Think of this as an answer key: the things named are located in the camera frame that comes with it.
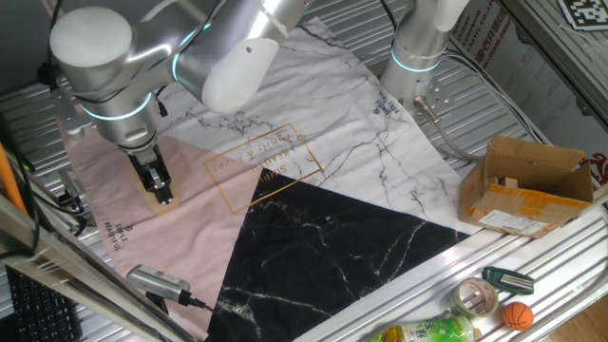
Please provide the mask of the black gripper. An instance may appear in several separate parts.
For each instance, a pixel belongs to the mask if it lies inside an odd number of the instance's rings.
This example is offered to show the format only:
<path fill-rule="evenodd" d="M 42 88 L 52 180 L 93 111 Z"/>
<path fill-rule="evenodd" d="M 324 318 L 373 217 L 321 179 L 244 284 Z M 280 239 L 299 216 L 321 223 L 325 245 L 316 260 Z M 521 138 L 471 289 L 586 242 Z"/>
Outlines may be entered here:
<path fill-rule="evenodd" d="M 159 204 L 170 204 L 173 200 L 170 189 L 172 179 L 167 172 L 160 149 L 156 145 L 150 145 L 140 151 L 128 151 L 127 156 L 144 189 L 154 193 Z"/>

